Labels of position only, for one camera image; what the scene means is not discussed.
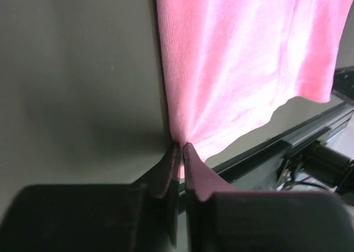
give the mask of pink cloth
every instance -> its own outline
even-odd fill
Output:
[[[329,101],[352,1],[157,0],[173,138],[206,160],[292,97]]]

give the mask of black cable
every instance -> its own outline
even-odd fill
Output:
[[[324,190],[328,190],[328,188],[321,186],[319,184],[315,184],[315,183],[310,183],[310,182],[305,182],[305,181],[295,181],[295,185],[302,185],[302,186],[311,186],[311,187],[318,187],[318,188],[322,188]]]
[[[310,183],[310,182],[305,182],[305,181],[288,181],[284,184],[283,190],[291,190],[293,189],[294,186],[301,185],[301,186],[311,186],[311,187],[318,187],[323,190],[329,190],[328,188],[315,184],[315,183]]]

